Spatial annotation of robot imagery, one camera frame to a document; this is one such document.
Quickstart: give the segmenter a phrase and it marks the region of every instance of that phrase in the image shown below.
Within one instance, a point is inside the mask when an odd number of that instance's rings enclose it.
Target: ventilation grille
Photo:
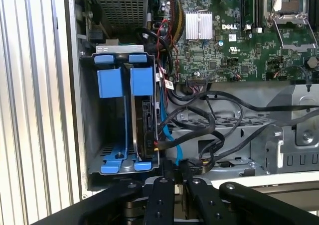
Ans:
[[[217,128],[225,128],[225,127],[234,127],[237,122],[237,118],[217,118],[215,124]],[[197,126],[207,126],[208,121],[206,119],[188,119],[188,120],[181,120],[180,122],[190,124],[190,125],[197,125]],[[272,122],[268,118],[265,117],[265,114],[259,114],[258,116],[246,116],[243,117],[242,121],[240,122],[239,126],[263,126]],[[174,123],[169,123],[168,126],[170,128],[179,128],[178,125]]]
[[[97,0],[114,31],[144,27],[148,0]]]

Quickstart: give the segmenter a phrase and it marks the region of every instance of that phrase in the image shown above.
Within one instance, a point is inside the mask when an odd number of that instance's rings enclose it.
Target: white label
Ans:
[[[235,24],[222,24],[221,29],[223,30],[237,30],[237,25]]]
[[[229,52],[240,52],[240,49],[238,49],[237,47],[230,47]]]
[[[156,82],[159,82],[159,81],[160,81],[160,74],[156,73]]]
[[[229,34],[228,35],[228,41],[236,42],[237,41],[237,36],[235,34]]]
[[[171,81],[169,81],[169,80],[166,80],[166,79],[165,79],[165,87],[166,87],[167,89],[174,90],[174,84],[173,84],[173,82],[171,82]]]
[[[161,78],[163,78],[163,73],[162,73],[162,71],[163,71],[164,74],[166,74],[166,70],[165,70],[165,69],[162,69],[162,70],[159,69],[159,75],[160,75]]]

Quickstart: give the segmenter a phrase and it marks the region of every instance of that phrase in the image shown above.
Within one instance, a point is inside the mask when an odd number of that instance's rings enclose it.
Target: metal bracket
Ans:
[[[279,40],[280,40],[281,45],[282,45],[282,49],[291,49],[293,51],[307,51],[308,49],[316,49],[317,48],[317,46],[318,46],[317,40],[316,40],[314,32],[309,24],[307,17],[305,17],[303,15],[283,15],[283,16],[275,15],[272,19],[272,22],[274,23],[274,27],[277,31]],[[302,44],[300,46],[296,46],[294,44],[285,44],[283,37],[280,33],[280,29],[279,29],[278,25],[287,24],[287,22],[295,24],[298,27],[302,27],[303,25],[305,25],[308,32],[309,32],[309,35],[312,37],[313,43]]]

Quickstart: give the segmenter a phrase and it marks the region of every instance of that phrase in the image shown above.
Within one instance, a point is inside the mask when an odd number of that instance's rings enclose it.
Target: sticker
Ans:
[[[174,84],[173,84],[173,82],[171,82],[171,81],[169,81],[169,80],[166,80],[166,79],[165,79],[165,87],[166,87],[167,89],[174,90]]]
[[[229,35],[228,35],[228,41],[230,41],[230,42],[236,42],[236,41],[237,41],[237,36],[236,36],[236,34],[229,34]]]
[[[156,73],[156,82],[159,82],[159,81],[160,81],[160,74]]]

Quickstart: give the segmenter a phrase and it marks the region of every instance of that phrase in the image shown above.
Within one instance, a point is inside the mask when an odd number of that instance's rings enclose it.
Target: heatsink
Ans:
[[[123,32],[145,27],[148,0],[96,0],[112,30]]]
[[[208,11],[186,13],[186,40],[213,38],[213,14]]]

